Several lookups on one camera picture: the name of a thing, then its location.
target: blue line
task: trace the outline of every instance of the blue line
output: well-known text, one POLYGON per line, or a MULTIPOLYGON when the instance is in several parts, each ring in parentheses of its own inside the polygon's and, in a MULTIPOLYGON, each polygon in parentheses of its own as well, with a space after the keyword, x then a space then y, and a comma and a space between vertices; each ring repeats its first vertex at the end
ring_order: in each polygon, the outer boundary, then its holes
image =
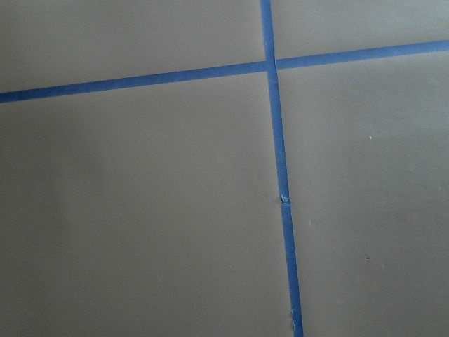
POLYGON ((438 51, 449 51, 449 40, 361 49, 358 51, 343 51, 339 53, 300 56, 297 58, 283 58, 276 61, 276 66, 278 69, 311 67, 314 65, 328 65, 332 63, 368 60, 373 58, 389 58, 393 56, 434 53, 438 51))
POLYGON ((132 88, 136 86, 151 86, 154 84, 191 81, 194 79, 208 79, 212 77, 224 77, 231 75, 250 74, 253 72, 264 72, 266 62, 242 63, 239 65, 225 65, 181 72, 168 72, 165 74, 144 75, 126 77, 123 79, 107 79, 80 84, 68 84, 64 86, 51 86, 48 88, 37 88, 9 93, 0 93, 0 103, 15 102, 19 100, 33 100, 63 95, 76 95, 79 93, 92 93, 114 89, 132 88))
POLYGON ((274 56, 273 20, 270 0, 260 0, 260 7, 265 44, 265 58, 267 60, 269 101, 272 109, 274 151, 276 155, 276 167, 278 172, 279 196, 282 201, 282 225, 286 248, 290 303, 292 306, 295 337, 302 337, 304 333, 302 330, 300 286, 297 277, 295 240, 293 236, 293 222, 288 191, 286 149, 283 139, 281 99, 279 96, 278 74, 274 56))

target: gray panel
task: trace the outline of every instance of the gray panel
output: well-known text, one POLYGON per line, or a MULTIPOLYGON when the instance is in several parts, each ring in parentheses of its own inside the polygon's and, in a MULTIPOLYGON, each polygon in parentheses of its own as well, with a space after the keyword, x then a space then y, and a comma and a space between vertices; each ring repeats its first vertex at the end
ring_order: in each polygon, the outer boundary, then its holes
POLYGON ((272 3, 277 58, 449 39, 446 0, 272 3))
POLYGON ((266 83, 0 105, 0 335, 292 336, 266 83))
POLYGON ((449 53, 279 78, 306 336, 448 336, 449 53))
POLYGON ((6 0, 0 32, 0 92, 264 59, 258 0, 6 0))

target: cardboard surface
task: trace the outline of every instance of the cardboard surface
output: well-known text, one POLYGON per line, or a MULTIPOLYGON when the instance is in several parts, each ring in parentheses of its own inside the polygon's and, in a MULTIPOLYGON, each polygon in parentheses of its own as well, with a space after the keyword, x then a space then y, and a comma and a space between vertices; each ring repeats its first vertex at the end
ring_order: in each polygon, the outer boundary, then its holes
POLYGON ((444 0, 273 0, 276 57, 449 39, 444 0))
POLYGON ((447 336, 449 53, 279 72, 308 337, 447 336))
POLYGON ((258 0, 0 3, 0 92, 264 60, 258 0))
POLYGON ((293 335, 266 74, 3 104, 0 134, 1 336, 293 335))

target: painter's tape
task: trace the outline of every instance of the painter's tape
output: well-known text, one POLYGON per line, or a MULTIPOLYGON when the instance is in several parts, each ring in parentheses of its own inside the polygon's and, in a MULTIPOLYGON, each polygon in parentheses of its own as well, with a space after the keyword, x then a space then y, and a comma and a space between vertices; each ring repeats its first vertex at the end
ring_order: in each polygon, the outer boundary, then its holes
POLYGON ((290 196, 288 191, 286 149, 283 137, 278 74, 276 71, 274 56, 273 20, 270 0, 260 0, 260 7, 262 16, 262 28, 264 34, 265 59, 267 61, 269 101, 272 109, 274 149, 276 155, 276 168, 278 173, 279 195, 282 200, 281 212, 283 235, 286 248, 290 303, 292 307, 295 337, 302 337, 304 334, 302 330, 300 288, 297 277, 295 240, 293 237, 293 222, 290 210, 290 196))
POLYGON ((144 75, 126 77, 123 79, 108 79, 80 84, 68 84, 65 86, 51 86, 48 88, 37 88, 9 93, 0 93, 0 103, 14 102, 19 100, 33 100, 37 98, 48 98, 64 95, 75 95, 79 93, 92 93, 96 91, 133 88, 136 86, 151 86, 154 84, 173 83, 181 81, 192 81, 195 79, 209 79, 213 77, 224 77, 253 72, 264 72, 266 62, 242 63, 239 65, 225 65, 181 72, 167 72, 164 74, 144 75))
POLYGON ((339 53, 300 56, 297 58, 283 58, 276 60, 276 67, 277 69, 312 67, 315 65, 328 65, 332 63, 369 60, 373 58, 390 58, 394 56, 435 53, 438 51, 449 51, 449 40, 361 49, 358 51, 343 51, 339 53))

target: blue tape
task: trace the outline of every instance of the blue tape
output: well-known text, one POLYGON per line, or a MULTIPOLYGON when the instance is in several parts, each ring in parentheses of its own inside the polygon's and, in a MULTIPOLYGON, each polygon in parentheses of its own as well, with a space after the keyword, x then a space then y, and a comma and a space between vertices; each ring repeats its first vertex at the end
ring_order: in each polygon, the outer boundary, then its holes
POLYGON ((295 337, 302 337, 304 333, 302 329, 300 287, 297 277, 295 240, 293 236, 293 222, 290 209, 290 196, 288 191, 286 149, 283 138, 281 99, 279 96, 279 81, 274 55, 273 20, 272 20, 272 9, 270 5, 270 0, 260 0, 260 8, 262 16, 262 28, 264 34, 265 59, 267 61, 269 101, 272 109, 274 150, 276 154, 279 195, 282 200, 281 206, 282 225, 283 225, 284 244, 286 248, 290 303, 292 306, 295 337))
POLYGON ((165 74, 126 77, 123 79, 107 79, 104 81, 68 84, 65 86, 51 86, 48 88, 13 91, 9 93, 0 93, 0 103, 132 88, 136 86, 151 86, 154 84, 191 81, 194 79, 208 79, 213 77, 250 74, 253 72, 264 72, 266 68, 266 62, 262 61, 242 63, 239 65, 225 65, 221 67, 185 70, 181 72, 168 72, 165 74))
POLYGON ((314 65, 327 65, 332 63, 368 60, 372 58, 389 58, 393 56, 434 53, 438 51, 449 51, 449 40, 362 49, 358 51, 343 51, 339 53, 300 56, 297 58, 283 58, 276 61, 276 67, 277 69, 311 67, 314 65))

